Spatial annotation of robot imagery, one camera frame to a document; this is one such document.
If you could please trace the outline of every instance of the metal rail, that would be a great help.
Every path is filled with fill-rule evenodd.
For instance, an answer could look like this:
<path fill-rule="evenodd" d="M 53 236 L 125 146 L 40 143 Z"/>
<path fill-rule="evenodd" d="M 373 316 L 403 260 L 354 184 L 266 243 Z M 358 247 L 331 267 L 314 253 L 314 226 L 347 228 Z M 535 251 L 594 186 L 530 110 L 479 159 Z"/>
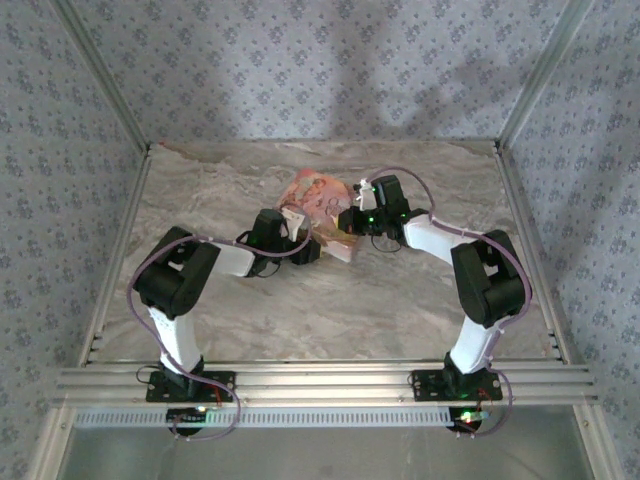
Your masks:
<path fill-rule="evenodd" d="M 147 386 L 135 372 L 144 364 L 89 365 L 63 370 L 54 404 L 72 407 L 136 407 L 145 402 Z M 556 361 L 495 362 L 513 387 L 514 405 L 584 405 L 597 402 L 589 368 Z M 414 402 L 408 377 L 412 370 L 440 369 L 440 362 L 251 362 L 209 363 L 208 370 L 237 373 L 236 393 L 255 407 L 389 407 L 424 406 Z M 506 391 L 503 385 L 504 400 Z M 215 405 L 198 402 L 198 405 Z M 469 402 L 438 402 L 464 406 Z M 172 407 L 194 403 L 170 404 Z"/>

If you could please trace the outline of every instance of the metal corner post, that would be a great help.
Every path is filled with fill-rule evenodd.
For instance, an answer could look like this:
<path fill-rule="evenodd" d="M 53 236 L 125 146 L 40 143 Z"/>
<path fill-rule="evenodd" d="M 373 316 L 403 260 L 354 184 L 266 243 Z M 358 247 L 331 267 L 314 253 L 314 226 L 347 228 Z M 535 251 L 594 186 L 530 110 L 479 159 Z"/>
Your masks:
<path fill-rule="evenodd" d="M 102 55 L 100 55 L 100 52 L 82 23 L 75 6 L 70 0 L 50 0 L 50 3 L 64 29 L 67 31 L 67 34 L 71 37 L 78 52 L 84 59 L 98 87 L 113 109 L 113 113 L 118 120 L 120 120 L 127 136 L 141 153 L 146 152 L 148 142 L 145 139 L 144 133 L 135 120 L 122 93 L 118 89 Z"/>

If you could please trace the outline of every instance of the black wire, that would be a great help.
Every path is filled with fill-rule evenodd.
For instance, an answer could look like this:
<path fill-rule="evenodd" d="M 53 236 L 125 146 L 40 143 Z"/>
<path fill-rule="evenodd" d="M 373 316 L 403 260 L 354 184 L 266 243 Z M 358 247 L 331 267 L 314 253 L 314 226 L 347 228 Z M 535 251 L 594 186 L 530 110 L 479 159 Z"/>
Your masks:
<path fill-rule="evenodd" d="M 397 253 L 402 249 L 402 245 L 398 245 L 398 248 L 396 248 L 395 250 L 382 250 L 382 249 L 378 248 L 378 246 L 376 245 L 376 242 L 373 241 L 374 238 L 376 238 L 376 237 L 371 235 L 371 245 L 373 245 L 373 248 L 375 248 L 379 252 L 382 252 L 382 253 Z"/>
<path fill-rule="evenodd" d="M 145 385 L 151 385 L 150 382 L 145 382 L 144 380 L 140 380 L 140 372 L 144 368 L 153 368 L 154 370 L 160 370 L 160 367 L 158 365 L 143 365 L 138 370 L 136 370 L 136 380 L 138 380 L 138 382 L 140 383 L 144 383 Z"/>
<path fill-rule="evenodd" d="M 269 275 L 259 275 L 259 274 L 256 274 L 256 277 L 258 277 L 258 278 L 269 278 L 269 277 L 274 276 L 276 273 L 278 273 L 278 270 L 280 270 L 280 265 L 282 265 L 282 264 L 281 264 L 281 263 L 278 263 L 277 265 L 278 265 L 278 266 L 276 267 L 276 269 L 275 269 L 273 272 L 271 272 Z"/>

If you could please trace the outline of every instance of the black mounting plate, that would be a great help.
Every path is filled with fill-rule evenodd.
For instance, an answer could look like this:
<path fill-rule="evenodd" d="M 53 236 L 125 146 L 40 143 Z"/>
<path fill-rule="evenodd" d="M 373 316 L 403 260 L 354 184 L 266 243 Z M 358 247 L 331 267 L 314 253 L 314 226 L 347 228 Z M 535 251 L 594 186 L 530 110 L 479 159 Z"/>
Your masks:
<path fill-rule="evenodd" d="M 465 393 L 454 396 L 451 394 L 444 379 L 443 370 L 414 370 L 409 376 L 413 398 L 416 402 L 442 402 L 464 400 L 469 402 L 502 400 L 500 378 L 495 373 L 484 372 L 474 375 L 473 382 L 467 385 Z"/>
<path fill-rule="evenodd" d="M 230 389 L 235 389 L 236 374 L 235 372 L 202 372 L 199 376 L 216 380 Z M 227 392 L 218 388 L 220 401 L 222 403 L 232 403 L 233 398 Z M 149 377 L 147 386 L 147 402 L 148 403 L 211 403 L 217 402 L 216 388 L 211 385 L 201 385 L 193 398 L 188 398 L 184 390 L 182 390 L 174 382 L 167 379 L 162 372 L 152 372 Z"/>

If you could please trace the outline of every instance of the enclosure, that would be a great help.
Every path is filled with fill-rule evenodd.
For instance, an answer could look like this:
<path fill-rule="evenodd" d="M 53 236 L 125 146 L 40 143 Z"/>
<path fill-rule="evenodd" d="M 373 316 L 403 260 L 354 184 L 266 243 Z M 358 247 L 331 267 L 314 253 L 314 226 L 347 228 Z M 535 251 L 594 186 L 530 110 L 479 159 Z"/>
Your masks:
<path fill-rule="evenodd" d="M 460 478 L 489 455 L 498 478 L 640 476 L 635 2 L 3 10 L 2 478 L 180 478 L 203 458 L 231 478 Z M 532 306 L 495 351 L 516 399 L 504 430 L 455 441 L 446 405 L 413 403 L 407 374 L 460 332 L 455 277 L 367 239 L 351 262 L 211 276 L 198 345 L 238 372 L 245 415 L 278 420 L 174 442 L 135 380 L 159 358 L 126 305 L 136 267 L 173 225 L 236 238 L 302 169 L 351 185 L 384 166 L 422 177 L 441 220 L 506 231 L 523 261 Z M 327 420 L 283 420 L 300 408 Z"/>

